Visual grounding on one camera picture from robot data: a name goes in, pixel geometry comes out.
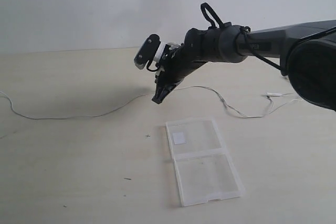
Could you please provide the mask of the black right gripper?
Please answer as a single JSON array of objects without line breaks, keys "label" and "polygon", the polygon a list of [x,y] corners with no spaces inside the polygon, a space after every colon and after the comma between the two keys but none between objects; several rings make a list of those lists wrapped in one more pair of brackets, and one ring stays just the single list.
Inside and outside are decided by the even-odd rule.
[{"label": "black right gripper", "polygon": [[154,61],[159,67],[155,75],[154,103],[163,100],[189,74],[207,62],[222,62],[219,52],[219,28],[208,30],[190,29],[180,45],[169,45],[157,41],[154,51]]}]

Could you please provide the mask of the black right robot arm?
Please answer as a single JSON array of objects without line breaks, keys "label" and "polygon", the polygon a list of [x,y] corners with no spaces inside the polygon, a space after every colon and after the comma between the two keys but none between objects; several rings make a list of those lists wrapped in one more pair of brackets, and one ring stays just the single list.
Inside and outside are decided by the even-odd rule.
[{"label": "black right robot arm", "polygon": [[335,21],[327,20],[264,30],[225,24],[222,28],[190,29],[184,42],[168,53],[156,76],[153,102],[163,100],[207,62],[240,63],[254,56],[289,78],[305,101],[335,109]]}]

